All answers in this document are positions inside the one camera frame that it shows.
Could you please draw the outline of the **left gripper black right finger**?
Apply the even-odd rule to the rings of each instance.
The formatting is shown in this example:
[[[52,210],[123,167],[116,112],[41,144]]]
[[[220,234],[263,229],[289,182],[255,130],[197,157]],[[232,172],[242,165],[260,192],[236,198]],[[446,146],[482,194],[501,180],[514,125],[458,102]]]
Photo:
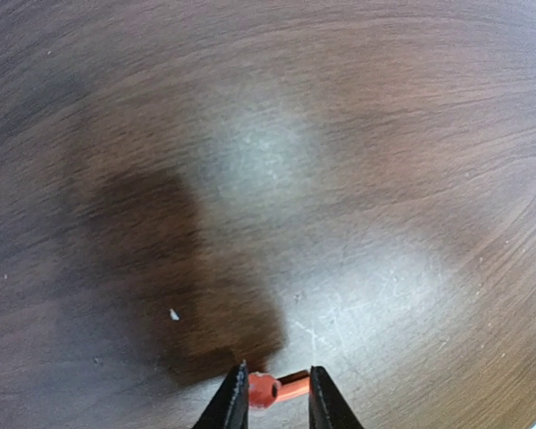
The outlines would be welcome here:
[[[323,366],[312,366],[309,381],[311,429],[364,429]]]

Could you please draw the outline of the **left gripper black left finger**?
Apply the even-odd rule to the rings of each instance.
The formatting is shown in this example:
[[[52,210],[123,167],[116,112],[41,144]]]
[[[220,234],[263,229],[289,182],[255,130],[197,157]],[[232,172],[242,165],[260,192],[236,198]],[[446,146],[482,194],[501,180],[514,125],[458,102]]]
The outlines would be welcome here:
[[[247,363],[226,375],[193,429],[248,429],[249,374]]]

